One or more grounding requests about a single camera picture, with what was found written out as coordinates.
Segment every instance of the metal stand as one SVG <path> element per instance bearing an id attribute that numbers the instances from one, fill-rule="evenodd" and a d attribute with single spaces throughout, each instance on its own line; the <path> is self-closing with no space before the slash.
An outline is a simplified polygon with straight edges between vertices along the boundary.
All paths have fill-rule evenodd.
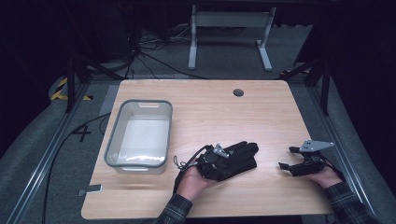
<path id="1" fill-rule="evenodd" d="M 124 80 L 126 77 L 120 77 L 114 72 L 108 70 L 103 67 L 101 64 L 91 61 L 90 59 L 74 55 L 70 58 L 67 64 L 67 108 L 65 113 L 68 113 L 73 105 L 76 102 L 76 82 L 75 75 L 78 77 L 78 80 L 82 84 L 89 84 L 91 82 L 92 76 L 91 73 L 87 69 L 87 64 L 95 68 L 96 70 L 102 72 L 108 77 L 113 78 L 114 80 Z"/>
<path id="2" fill-rule="evenodd" d="M 268 58 L 265 44 L 271 30 L 276 8 L 272 7 L 270 12 L 209 12 L 197 11 L 196 5 L 192 6 L 191 13 L 191 47 L 189 58 L 189 69 L 195 69 L 197 54 L 197 26 L 205 27 L 257 27 L 264 28 L 261 40 L 257 40 L 257 47 L 262 56 L 265 71 L 271 71 L 272 65 Z"/>
<path id="3" fill-rule="evenodd" d="M 317 59 L 310 63 L 305 63 L 300 65 L 299 67 L 287 72 L 283 71 L 284 76 L 278 78 L 279 80 L 288 80 L 291 77 L 295 77 L 296 75 L 302 73 L 306 69 L 311 68 L 309 71 L 308 77 L 306 77 L 304 84 L 306 87 L 314 87 L 321 77 L 322 79 L 322 87 L 321 87 L 321 95 L 320 95 L 320 107 L 323 110 L 323 113 L 328 116 L 329 112 L 327 110 L 327 103 L 329 98 L 329 88 L 330 88 L 330 66 L 327 60 Z"/>

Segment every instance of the sleeve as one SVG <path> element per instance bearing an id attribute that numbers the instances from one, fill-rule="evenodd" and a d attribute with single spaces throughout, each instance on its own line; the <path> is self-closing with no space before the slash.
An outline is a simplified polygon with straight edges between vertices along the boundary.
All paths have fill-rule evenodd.
<path id="1" fill-rule="evenodd" d="M 163 212 L 152 222 L 152 224 L 182 224 L 192 208 L 192 202 L 178 194 L 174 194 Z"/>
<path id="2" fill-rule="evenodd" d="M 338 183 L 325 191 L 338 224 L 379 223 L 347 183 Z"/>

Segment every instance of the plastic container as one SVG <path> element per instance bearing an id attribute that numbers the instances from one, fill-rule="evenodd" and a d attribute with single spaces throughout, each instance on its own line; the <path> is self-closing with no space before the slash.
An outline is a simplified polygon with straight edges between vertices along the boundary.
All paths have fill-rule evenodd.
<path id="1" fill-rule="evenodd" d="M 120 173 L 163 173 L 172 112 L 172 105 L 162 100 L 128 100 L 122 103 L 105 152 L 107 165 Z"/>

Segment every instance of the human hand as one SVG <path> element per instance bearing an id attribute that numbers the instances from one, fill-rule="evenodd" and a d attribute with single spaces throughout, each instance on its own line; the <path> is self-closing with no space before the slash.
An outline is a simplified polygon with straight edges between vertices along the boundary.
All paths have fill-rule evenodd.
<path id="1" fill-rule="evenodd" d="M 192 166 L 184 172 L 180 184 L 177 187 L 177 194 L 192 202 L 198 198 L 205 189 L 214 186 L 216 183 L 216 180 L 201 177 L 197 168 Z"/>
<path id="2" fill-rule="evenodd" d="M 317 182 L 324 189 L 343 182 L 338 174 L 330 167 L 324 167 L 322 171 L 312 175 L 305 175 L 304 177 Z"/>

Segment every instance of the table top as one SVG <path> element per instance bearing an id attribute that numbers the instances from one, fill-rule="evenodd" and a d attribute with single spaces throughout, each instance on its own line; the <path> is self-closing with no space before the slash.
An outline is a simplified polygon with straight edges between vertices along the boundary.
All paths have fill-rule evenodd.
<path id="1" fill-rule="evenodd" d="M 233 94 L 240 89 L 244 95 Z M 104 154 L 122 102 L 166 100 L 173 106 L 166 170 L 161 175 L 119 174 Z M 255 142 L 257 168 L 207 189 L 189 217 L 283 216 L 330 214 L 324 191 L 303 177 L 292 177 L 278 163 L 300 163 L 289 152 L 310 139 L 297 104 L 284 81 L 265 80 L 126 80 L 120 84 L 91 185 L 103 191 L 86 195 L 81 214 L 87 219 L 157 217 L 172 196 L 178 169 L 204 145 L 228 147 Z"/>

